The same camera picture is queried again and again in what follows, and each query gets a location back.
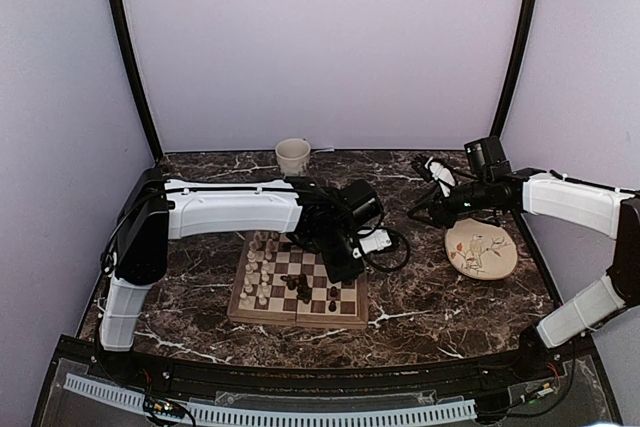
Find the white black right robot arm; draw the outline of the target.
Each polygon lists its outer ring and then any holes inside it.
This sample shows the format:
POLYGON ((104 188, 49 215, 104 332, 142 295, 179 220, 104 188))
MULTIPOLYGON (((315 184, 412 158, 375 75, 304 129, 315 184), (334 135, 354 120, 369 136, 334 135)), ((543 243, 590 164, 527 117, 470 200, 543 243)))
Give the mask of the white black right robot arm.
POLYGON ((547 349, 559 348, 576 337, 591 338, 607 357, 637 355, 639 308, 628 305, 615 289, 609 289, 607 295, 614 309, 602 315, 598 300, 604 292, 590 290, 615 262, 620 204, 634 197, 634 190, 601 185, 592 188, 592 197, 603 206, 607 226, 600 231, 582 217, 585 209, 579 203, 585 198, 587 181, 576 183, 567 174, 553 175, 530 167, 504 180, 509 196, 498 200, 482 196, 478 200, 483 208, 472 208, 456 217, 501 225, 514 223, 514 238, 524 243, 526 255, 535 262, 556 305, 534 321, 540 343, 528 343, 511 357, 511 373, 521 381, 534 379, 549 363, 547 349))

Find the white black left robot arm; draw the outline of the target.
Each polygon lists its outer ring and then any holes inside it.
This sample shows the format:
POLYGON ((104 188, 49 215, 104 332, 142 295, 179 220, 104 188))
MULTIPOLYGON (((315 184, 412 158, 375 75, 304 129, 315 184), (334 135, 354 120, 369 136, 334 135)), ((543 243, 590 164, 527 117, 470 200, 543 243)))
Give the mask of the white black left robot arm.
POLYGON ((140 376, 140 359, 129 350, 146 295, 167 271, 169 241, 233 231, 284 234, 320 255, 336 284, 363 273, 363 241, 370 233, 365 225, 381 212, 374 189, 362 179, 343 188, 307 177, 212 184, 144 171, 100 259, 110 278, 99 330, 103 368, 120 383, 140 376))

